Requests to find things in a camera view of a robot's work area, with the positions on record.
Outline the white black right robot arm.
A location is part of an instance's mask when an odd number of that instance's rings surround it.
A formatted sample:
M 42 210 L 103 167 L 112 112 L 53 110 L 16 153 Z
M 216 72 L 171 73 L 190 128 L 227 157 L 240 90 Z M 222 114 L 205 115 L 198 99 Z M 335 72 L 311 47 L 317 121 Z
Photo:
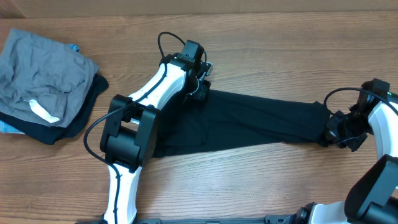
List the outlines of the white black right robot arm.
M 379 102 L 369 115 L 376 140 L 378 161 L 351 188 L 346 200 L 301 208 L 285 223 L 397 224 L 397 95 L 387 94 L 391 104 Z

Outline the black t-shirt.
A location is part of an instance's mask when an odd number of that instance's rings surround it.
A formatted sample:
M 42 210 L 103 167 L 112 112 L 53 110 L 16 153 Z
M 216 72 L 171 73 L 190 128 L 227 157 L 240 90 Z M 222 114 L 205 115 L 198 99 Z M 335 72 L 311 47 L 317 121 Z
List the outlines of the black t-shirt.
M 161 111 L 155 158 L 276 142 L 319 143 L 330 114 L 319 102 L 210 90 L 205 101 L 177 93 Z

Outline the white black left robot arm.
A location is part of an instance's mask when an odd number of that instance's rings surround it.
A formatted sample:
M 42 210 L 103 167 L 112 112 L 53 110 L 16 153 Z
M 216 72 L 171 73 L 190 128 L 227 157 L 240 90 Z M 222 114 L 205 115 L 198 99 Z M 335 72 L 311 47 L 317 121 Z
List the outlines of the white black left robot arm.
M 111 100 L 100 141 L 110 175 L 101 223 L 134 223 L 139 176 L 154 153 L 161 109 L 178 93 L 204 99 L 212 70 L 211 62 L 195 68 L 185 56 L 169 55 L 140 90 Z

